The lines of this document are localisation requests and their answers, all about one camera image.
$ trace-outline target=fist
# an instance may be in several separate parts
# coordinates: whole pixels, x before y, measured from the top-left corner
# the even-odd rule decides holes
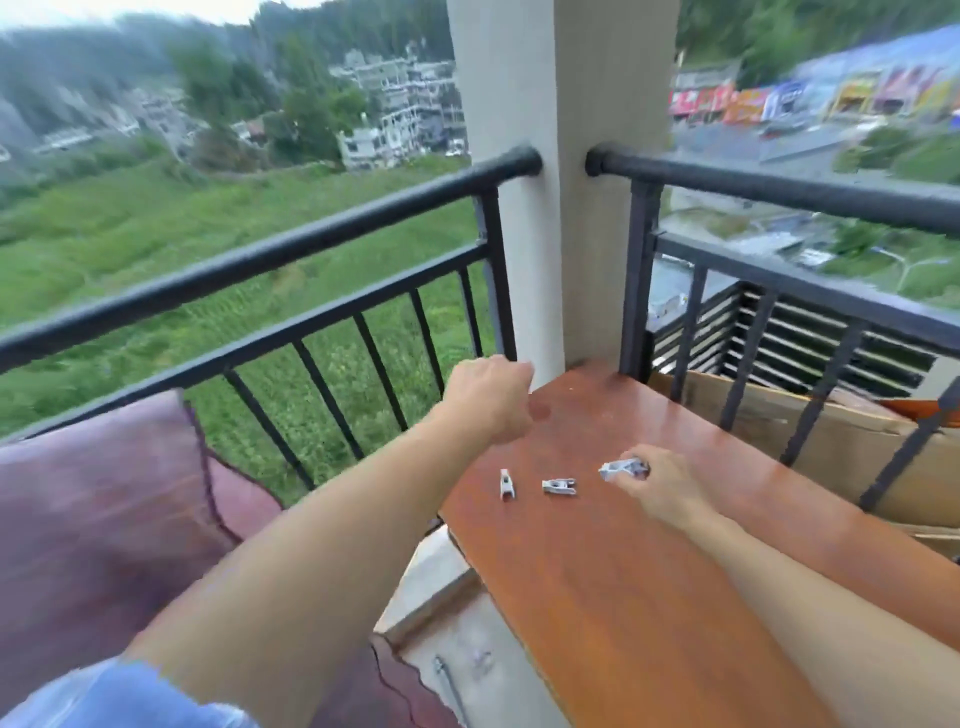
[[[686,458],[652,445],[637,445],[620,455],[638,457],[650,466],[650,473],[639,480],[618,473],[612,482],[636,498],[648,516],[687,530],[694,522],[713,513],[703,488],[690,470]]]
[[[457,364],[444,393],[444,405],[483,428],[493,444],[509,443],[533,426],[530,383],[534,367],[497,354]]]

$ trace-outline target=white plastic clip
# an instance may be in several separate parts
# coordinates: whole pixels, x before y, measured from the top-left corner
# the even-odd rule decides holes
[[[577,481],[572,477],[558,477],[553,480],[543,481],[543,492],[552,493],[554,496],[576,496],[577,489],[573,486]]]
[[[600,468],[600,476],[604,480],[611,480],[616,473],[626,473],[633,477],[645,478],[650,474],[650,466],[640,460],[638,457],[632,457],[629,460],[614,460],[611,463],[604,463]]]
[[[500,470],[500,500],[506,500],[507,496],[516,498],[516,491],[510,473],[507,472],[506,468],[502,468]]]

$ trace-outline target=left arm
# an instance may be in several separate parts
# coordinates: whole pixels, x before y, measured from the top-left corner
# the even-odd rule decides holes
[[[238,547],[125,657],[263,728],[304,728],[456,481],[491,443],[532,425],[532,377],[501,356],[458,365],[422,422]]]

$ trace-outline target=maroon cloth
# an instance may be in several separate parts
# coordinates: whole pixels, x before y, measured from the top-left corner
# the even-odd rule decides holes
[[[205,448],[179,392],[0,447],[0,716],[122,652],[281,511]],[[312,728],[456,728],[382,637],[344,665]]]

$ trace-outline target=white pillar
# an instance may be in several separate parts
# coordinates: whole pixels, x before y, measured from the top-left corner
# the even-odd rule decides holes
[[[535,385],[619,355],[629,184],[588,149],[660,150],[679,0],[447,0],[474,160],[530,142],[536,179],[500,191],[516,347]]]

